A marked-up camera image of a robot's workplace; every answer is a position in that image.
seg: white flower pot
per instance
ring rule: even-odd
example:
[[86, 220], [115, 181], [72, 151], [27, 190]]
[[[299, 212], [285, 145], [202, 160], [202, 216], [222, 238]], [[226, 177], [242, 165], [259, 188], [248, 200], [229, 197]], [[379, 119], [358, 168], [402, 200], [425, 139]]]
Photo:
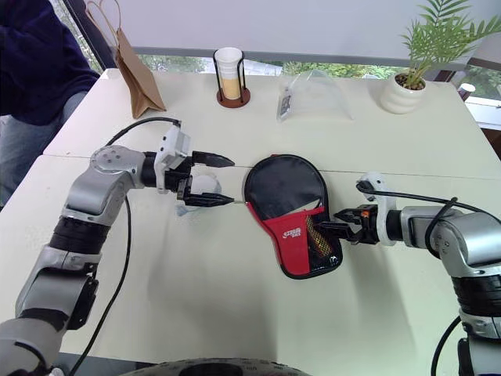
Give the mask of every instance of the white flower pot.
[[391, 76], [384, 86], [381, 94], [381, 106], [393, 114], [407, 114], [415, 110], [423, 99], [427, 83], [421, 90], [410, 90], [400, 86], [395, 80], [396, 74]]

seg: dark blue sweater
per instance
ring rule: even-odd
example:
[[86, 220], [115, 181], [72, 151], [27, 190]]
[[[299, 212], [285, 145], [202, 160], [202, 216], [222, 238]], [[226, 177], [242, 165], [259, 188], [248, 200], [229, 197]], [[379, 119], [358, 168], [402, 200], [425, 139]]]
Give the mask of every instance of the dark blue sweater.
[[0, 0], [2, 115], [48, 124], [77, 92], [99, 75], [49, 0]]

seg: white table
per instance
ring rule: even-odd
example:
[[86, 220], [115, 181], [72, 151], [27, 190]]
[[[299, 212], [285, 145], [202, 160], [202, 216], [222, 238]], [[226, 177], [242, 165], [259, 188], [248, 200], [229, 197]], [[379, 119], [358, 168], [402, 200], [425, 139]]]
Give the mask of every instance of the white table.
[[[276, 122], [279, 78], [248, 76], [250, 102], [221, 107], [213, 74], [155, 73], [169, 116], [183, 121], [194, 150], [211, 151], [251, 167], [270, 154], [305, 157], [319, 170], [501, 179], [501, 162], [450, 84], [430, 82], [422, 107], [394, 115], [379, 107], [380, 80], [342, 79], [355, 120], [310, 117]], [[128, 88], [118, 70], [107, 70], [45, 150], [90, 157], [131, 124]], [[121, 143], [155, 150], [168, 126], [144, 125]]]
[[[0, 321], [57, 223], [85, 158], [40, 157], [0, 214]], [[241, 198], [246, 168], [213, 169], [223, 193]], [[360, 176], [324, 172], [332, 213], [364, 202]], [[395, 190], [451, 197], [501, 213], [501, 181], [387, 175]], [[425, 250], [343, 243], [339, 269], [311, 280], [280, 271], [272, 242], [243, 204], [177, 217], [174, 195], [132, 191], [132, 256], [123, 290], [91, 355], [161, 362], [199, 356], [277, 360], [317, 376], [428, 372], [457, 314], [452, 283]], [[423, 204], [400, 200], [398, 207]], [[81, 353], [124, 262], [125, 216], [103, 247], [99, 293], [88, 324], [62, 350]], [[454, 374], [456, 331], [441, 368]]]

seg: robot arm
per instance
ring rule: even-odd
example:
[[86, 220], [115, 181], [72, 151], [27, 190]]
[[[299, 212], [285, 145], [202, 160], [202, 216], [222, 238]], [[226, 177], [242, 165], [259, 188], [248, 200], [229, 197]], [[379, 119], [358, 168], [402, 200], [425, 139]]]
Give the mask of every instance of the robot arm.
[[[375, 173], [364, 175], [359, 185], [362, 192], [388, 191], [383, 176]], [[320, 223], [317, 230], [354, 244], [403, 241], [408, 247], [427, 249], [428, 227], [442, 207], [396, 210], [393, 197], [365, 196], [378, 204], [344, 209], [335, 215], [343, 222]], [[468, 334], [458, 346], [460, 374], [501, 373], [501, 224], [484, 212], [449, 209], [433, 227], [429, 241], [452, 279]]]
[[191, 194], [191, 167], [234, 165], [217, 154], [193, 151], [189, 137], [171, 127], [157, 153], [122, 146], [96, 151], [70, 188], [50, 242], [16, 302], [16, 319], [0, 324], [0, 376], [46, 374], [68, 330], [82, 327], [96, 299], [101, 247], [127, 192], [145, 186], [175, 192], [192, 206], [228, 204], [216, 193]]

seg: clear plastic container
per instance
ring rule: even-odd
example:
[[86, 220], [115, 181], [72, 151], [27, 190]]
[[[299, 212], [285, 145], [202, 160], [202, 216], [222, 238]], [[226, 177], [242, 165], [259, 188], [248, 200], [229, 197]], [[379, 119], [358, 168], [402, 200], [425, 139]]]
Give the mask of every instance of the clear plastic container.
[[327, 73], [309, 70], [293, 77], [283, 76], [276, 120], [312, 116], [354, 120], [343, 92]]

